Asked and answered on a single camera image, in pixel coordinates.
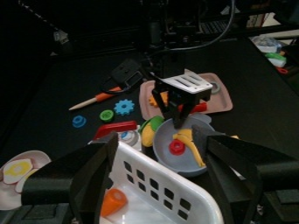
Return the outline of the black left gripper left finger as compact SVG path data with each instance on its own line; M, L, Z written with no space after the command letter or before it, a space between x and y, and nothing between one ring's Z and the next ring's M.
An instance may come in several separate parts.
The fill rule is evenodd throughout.
M21 224L99 224L116 152L112 132L33 173L23 186Z

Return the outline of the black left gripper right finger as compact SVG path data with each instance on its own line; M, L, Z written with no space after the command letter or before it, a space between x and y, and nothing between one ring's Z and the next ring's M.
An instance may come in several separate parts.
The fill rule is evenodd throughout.
M299 159L196 125L226 224L299 224Z

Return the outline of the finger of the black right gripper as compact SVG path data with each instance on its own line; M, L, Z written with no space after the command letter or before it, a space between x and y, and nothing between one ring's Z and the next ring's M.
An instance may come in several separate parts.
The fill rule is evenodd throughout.
M152 96L164 117L172 117L172 90L170 86L156 81L154 84Z
M184 120L191 113L194 107L199 104L202 94L191 94L180 89L170 91L170 110L172 117L172 125L176 129L183 126Z

